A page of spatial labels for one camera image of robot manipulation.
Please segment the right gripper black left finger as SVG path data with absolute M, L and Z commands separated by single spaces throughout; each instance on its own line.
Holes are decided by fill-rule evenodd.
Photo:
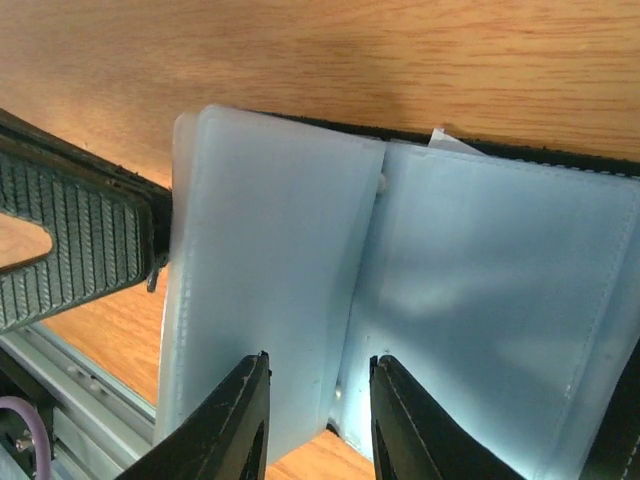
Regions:
M 121 479 L 263 479 L 270 416 L 269 356 L 248 355 L 174 432 Z

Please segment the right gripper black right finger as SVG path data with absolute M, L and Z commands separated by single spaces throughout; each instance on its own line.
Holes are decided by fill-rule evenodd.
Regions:
M 391 355 L 369 369 L 371 437 L 378 479 L 519 479 L 472 438 Z

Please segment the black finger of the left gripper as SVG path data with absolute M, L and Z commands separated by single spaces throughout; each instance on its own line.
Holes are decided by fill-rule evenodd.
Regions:
M 51 250 L 1 269 L 4 333 L 141 282 L 169 260 L 172 193 L 1 113 L 1 212 L 42 227 Z

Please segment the black leather card holder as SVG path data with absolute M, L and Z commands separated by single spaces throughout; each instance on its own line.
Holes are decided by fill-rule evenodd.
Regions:
M 372 453 L 396 357 L 528 479 L 575 479 L 639 339 L 639 182 L 210 106 L 173 133 L 155 437 L 245 356 L 270 461 L 332 424 Z

